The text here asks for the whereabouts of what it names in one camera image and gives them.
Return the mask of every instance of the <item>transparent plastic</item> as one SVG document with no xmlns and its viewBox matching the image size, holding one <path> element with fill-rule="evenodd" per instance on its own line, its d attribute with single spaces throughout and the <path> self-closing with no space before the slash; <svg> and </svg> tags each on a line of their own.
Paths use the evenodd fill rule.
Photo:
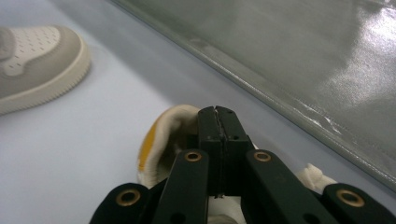
<svg viewBox="0 0 396 224">
<path fill-rule="evenodd" d="M 114 0 L 396 191 L 396 1 Z"/>
</svg>

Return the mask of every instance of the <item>brass screw insert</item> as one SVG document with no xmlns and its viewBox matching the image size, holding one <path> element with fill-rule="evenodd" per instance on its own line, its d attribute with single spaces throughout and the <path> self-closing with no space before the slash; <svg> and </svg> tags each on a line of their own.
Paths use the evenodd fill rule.
<svg viewBox="0 0 396 224">
<path fill-rule="evenodd" d="M 199 161 L 202 158 L 202 155 L 198 152 L 189 152 L 184 156 L 184 158 L 186 161 Z"/>
<path fill-rule="evenodd" d="M 363 207 L 364 200 L 359 194 L 347 190 L 347 189 L 339 189 L 336 192 L 337 197 L 341 200 L 341 202 L 346 203 L 353 207 Z"/>
<path fill-rule="evenodd" d="M 256 152 L 254 153 L 254 158 L 258 161 L 270 161 L 271 155 L 266 152 Z"/>
<path fill-rule="evenodd" d="M 125 189 L 117 195 L 116 202 L 119 206 L 131 206 L 140 199 L 140 192 L 137 189 Z"/>
</svg>

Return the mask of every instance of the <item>shoe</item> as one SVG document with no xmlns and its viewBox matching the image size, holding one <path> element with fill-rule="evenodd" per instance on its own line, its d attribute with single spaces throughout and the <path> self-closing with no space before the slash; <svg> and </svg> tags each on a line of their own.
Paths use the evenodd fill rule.
<svg viewBox="0 0 396 224">
<path fill-rule="evenodd" d="M 0 27 L 0 115 L 63 95 L 90 64 L 87 45 L 66 27 Z"/>
<path fill-rule="evenodd" d="M 169 176 L 177 153 L 186 149 L 183 141 L 186 135 L 197 134 L 199 110 L 191 105 L 177 105 L 157 118 L 140 148 L 137 162 L 140 184 L 150 189 Z M 308 164 L 297 177 L 312 190 L 323 190 L 336 183 L 312 164 Z M 245 224 L 240 197 L 210 197 L 207 223 Z"/>
</svg>

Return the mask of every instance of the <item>white floor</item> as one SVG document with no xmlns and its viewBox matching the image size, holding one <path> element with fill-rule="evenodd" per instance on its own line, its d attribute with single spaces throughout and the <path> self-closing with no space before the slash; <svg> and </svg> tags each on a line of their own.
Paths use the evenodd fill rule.
<svg viewBox="0 0 396 224">
<path fill-rule="evenodd" d="M 0 117 L 0 223 L 88 223 L 113 188 L 136 182 L 149 126 L 179 104 L 231 108 L 293 172 L 313 163 L 396 214 L 394 192 L 110 2 L 0 4 L 0 25 L 65 25 L 92 53 L 91 72 L 65 96 Z"/>
</svg>

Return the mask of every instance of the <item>white sneaker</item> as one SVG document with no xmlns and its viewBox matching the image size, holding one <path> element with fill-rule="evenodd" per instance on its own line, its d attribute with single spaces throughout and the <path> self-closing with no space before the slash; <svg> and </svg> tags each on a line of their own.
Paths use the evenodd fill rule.
<svg viewBox="0 0 396 224">
<path fill-rule="evenodd" d="M 0 115 L 44 104 L 87 74 L 83 39 L 61 26 L 0 27 Z"/>
</svg>

